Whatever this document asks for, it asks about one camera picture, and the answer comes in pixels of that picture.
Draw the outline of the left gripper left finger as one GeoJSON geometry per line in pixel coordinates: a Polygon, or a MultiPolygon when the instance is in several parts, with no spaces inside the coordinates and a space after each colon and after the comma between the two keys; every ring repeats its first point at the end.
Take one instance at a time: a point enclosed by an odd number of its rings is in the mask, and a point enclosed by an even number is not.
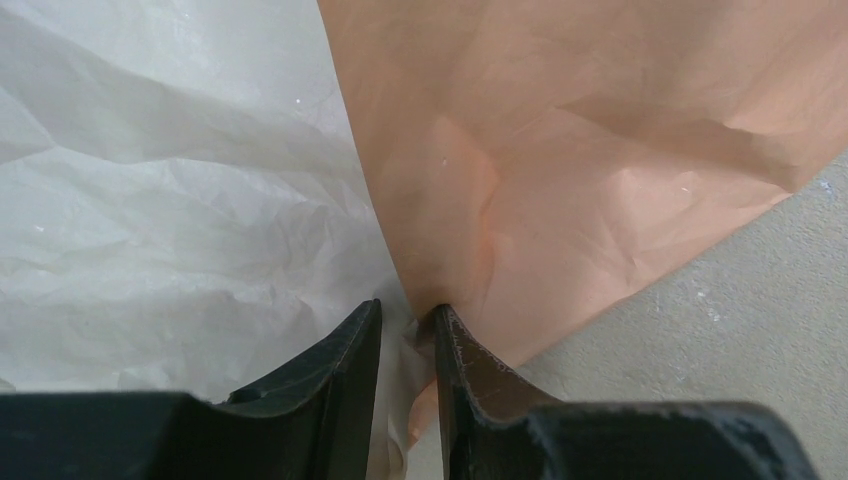
{"type": "Polygon", "coordinates": [[[381,345],[378,300],[209,403],[177,391],[1,398],[5,479],[362,479],[381,345]]]}

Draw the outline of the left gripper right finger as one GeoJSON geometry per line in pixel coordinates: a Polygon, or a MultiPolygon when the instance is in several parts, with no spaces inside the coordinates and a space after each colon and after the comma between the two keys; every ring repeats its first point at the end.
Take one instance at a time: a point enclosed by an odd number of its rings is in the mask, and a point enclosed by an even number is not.
{"type": "Polygon", "coordinates": [[[792,429],[750,402],[566,402],[433,311],[448,479],[814,479],[792,429]]]}

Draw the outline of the orange beige wrapping paper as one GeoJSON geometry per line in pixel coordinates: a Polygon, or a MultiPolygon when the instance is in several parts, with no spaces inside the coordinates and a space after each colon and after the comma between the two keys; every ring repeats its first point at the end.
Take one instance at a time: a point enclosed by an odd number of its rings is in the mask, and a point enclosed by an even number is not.
{"type": "Polygon", "coordinates": [[[1,475],[153,473],[168,400],[383,306],[335,447],[401,479],[425,313],[519,365],[847,146],[843,1],[5,1],[1,475]]]}

